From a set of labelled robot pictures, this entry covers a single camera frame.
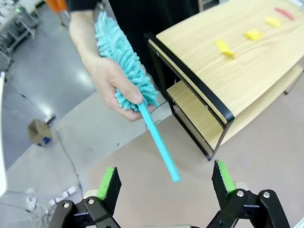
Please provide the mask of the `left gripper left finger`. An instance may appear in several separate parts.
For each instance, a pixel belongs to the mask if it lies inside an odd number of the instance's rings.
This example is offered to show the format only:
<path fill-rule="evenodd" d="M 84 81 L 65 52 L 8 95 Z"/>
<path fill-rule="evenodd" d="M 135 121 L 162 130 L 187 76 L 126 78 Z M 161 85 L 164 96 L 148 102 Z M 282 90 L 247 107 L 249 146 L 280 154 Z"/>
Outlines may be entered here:
<path fill-rule="evenodd" d="M 121 188 L 116 167 L 106 169 L 95 196 L 89 196 L 75 204 L 71 200 L 60 201 L 49 224 L 50 228 L 118 228 L 113 218 Z"/>

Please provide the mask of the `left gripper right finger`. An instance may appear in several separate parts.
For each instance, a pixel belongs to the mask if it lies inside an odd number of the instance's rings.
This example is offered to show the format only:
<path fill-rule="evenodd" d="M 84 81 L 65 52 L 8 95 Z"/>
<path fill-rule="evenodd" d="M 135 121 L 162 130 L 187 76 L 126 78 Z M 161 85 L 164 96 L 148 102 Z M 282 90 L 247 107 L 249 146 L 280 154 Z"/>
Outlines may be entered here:
<path fill-rule="evenodd" d="M 239 219 L 248 219 L 255 228 L 289 228 L 290 224 L 275 191 L 259 194 L 237 188 L 223 161 L 215 160 L 213 187 L 220 210 L 208 224 L 209 228 L 233 228 Z"/>

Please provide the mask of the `person's right hand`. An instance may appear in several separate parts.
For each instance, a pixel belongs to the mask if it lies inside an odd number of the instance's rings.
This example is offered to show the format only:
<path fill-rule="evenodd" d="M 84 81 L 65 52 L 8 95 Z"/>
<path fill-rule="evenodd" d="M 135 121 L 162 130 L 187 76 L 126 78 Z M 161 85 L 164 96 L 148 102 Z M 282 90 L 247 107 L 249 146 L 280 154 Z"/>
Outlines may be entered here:
<path fill-rule="evenodd" d="M 137 105 L 143 101 L 143 96 L 140 90 L 126 78 L 123 70 L 116 62 L 97 55 L 85 56 L 82 61 L 108 108 L 118 112 L 131 122 L 142 118 L 141 113 L 125 110 L 117 102 L 116 89 L 127 100 Z"/>

